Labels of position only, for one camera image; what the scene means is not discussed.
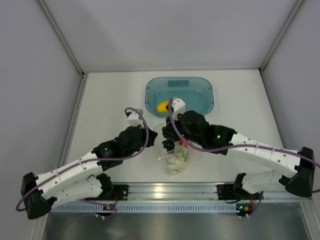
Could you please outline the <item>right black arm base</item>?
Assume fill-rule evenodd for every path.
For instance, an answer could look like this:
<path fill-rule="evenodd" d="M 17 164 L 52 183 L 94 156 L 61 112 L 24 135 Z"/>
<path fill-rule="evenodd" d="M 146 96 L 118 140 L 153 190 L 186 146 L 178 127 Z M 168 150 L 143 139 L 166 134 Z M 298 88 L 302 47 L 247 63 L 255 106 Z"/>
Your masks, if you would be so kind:
<path fill-rule="evenodd" d="M 241 200 L 239 195 L 234 191 L 233 184 L 218 184 L 216 186 L 218 199 L 226 203 L 233 204 Z"/>

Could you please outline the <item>white fake food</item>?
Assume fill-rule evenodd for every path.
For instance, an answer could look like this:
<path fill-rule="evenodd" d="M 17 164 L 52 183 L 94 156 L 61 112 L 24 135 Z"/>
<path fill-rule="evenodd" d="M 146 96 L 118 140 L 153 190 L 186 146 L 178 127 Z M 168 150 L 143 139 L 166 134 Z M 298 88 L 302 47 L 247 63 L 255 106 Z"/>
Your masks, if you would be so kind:
<path fill-rule="evenodd" d="M 187 155 L 170 157 L 167 162 L 168 172 L 171 175 L 175 175 L 178 172 L 181 172 L 183 169 L 186 168 L 188 160 L 189 158 Z"/>

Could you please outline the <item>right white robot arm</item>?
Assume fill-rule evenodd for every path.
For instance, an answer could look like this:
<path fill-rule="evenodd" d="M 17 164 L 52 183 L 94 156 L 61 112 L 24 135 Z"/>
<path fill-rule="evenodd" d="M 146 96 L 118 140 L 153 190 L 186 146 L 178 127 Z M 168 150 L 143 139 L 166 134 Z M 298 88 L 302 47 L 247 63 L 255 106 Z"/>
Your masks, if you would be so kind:
<path fill-rule="evenodd" d="M 300 150 L 274 148 L 258 142 L 232 128 L 214 125 L 193 110 L 178 114 L 177 119 L 166 118 L 162 127 L 163 147 L 174 149 L 179 140 L 194 144 L 200 152 L 243 158 L 269 168 L 259 173 L 239 173 L 233 183 L 233 192 L 240 199 L 264 191 L 287 191 L 292 195 L 310 198 L 316 190 L 314 152 L 308 147 Z"/>

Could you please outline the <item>clear dotted zip bag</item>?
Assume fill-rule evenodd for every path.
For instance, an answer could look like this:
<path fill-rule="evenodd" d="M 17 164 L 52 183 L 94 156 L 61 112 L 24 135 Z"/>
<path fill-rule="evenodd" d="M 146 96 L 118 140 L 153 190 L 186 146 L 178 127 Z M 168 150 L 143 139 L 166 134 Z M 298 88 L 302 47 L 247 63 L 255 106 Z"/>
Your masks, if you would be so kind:
<path fill-rule="evenodd" d="M 162 128 L 165 126 L 165 123 L 161 123 L 153 129 L 158 133 L 153 152 L 164 172 L 168 176 L 173 176 L 186 169 L 191 159 L 192 149 L 180 139 L 174 143 L 173 150 L 167 151 L 163 146 L 163 141 L 166 139 L 162 135 Z"/>

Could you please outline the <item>dark blue fake food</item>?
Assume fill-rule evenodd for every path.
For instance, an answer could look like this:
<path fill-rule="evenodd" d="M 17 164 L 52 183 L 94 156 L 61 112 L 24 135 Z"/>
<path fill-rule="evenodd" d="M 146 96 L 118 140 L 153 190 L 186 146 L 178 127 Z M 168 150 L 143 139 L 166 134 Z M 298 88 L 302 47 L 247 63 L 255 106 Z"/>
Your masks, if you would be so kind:
<path fill-rule="evenodd" d="M 175 149 L 175 142 L 171 138 L 171 132 L 166 126 L 163 126 L 161 131 L 162 136 L 165 138 L 165 140 L 162 141 L 163 148 L 166 149 L 167 152 L 173 151 Z"/>

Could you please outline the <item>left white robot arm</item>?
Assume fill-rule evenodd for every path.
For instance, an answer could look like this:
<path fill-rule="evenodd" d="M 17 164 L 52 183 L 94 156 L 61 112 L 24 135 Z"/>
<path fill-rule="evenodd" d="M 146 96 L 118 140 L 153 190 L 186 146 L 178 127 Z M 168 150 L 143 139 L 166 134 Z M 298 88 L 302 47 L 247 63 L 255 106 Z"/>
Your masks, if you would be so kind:
<path fill-rule="evenodd" d="M 109 199 L 114 186 L 105 172 L 152 147 L 157 136 L 149 128 L 129 126 L 115 139 L 99 144 L 65 166 L 38 175 L 27 173 L 22 179 L 21 195 L 28 219 L 38 219 L 73 201 Z"/>

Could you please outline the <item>yellow fake food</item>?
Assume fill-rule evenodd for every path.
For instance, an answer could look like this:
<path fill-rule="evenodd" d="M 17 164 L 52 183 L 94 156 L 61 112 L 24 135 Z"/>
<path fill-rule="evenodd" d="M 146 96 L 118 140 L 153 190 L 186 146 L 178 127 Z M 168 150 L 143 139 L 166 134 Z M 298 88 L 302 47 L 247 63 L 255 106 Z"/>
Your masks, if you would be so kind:
<path fill-rule="evenodd" d="M 156 107 L 156 110 L 158 113 L 168 113 L 169 112 L 168 102 L 163 101 L 163 102 L 159 103 L 158 106 Z"/>

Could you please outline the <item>red fake food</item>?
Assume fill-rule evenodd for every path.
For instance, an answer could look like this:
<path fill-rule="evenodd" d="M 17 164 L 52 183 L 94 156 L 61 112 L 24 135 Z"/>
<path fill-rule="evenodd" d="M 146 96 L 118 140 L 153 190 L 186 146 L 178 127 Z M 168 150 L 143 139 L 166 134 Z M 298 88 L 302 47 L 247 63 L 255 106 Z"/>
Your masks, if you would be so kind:
<path fill-rule="evenodd" d="M 180 146 L 182 146 L 184 148 L 188 148 L 189 147 L 188 144 L 186 144 L 183 140 L 180 140 L 178 143 L 179 143 Z"/>

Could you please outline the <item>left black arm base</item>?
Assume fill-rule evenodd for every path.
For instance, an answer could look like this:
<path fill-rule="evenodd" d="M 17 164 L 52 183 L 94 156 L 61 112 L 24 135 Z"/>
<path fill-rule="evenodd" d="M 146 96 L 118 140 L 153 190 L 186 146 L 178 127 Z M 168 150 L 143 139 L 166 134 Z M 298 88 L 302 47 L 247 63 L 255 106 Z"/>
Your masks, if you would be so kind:
<path fill-rule="evenodd" d="M 103 201 L 127 201 L 129 195 L 129 185 L 115 184 L 113 191 L 109 195 L 102 197 Z"/>

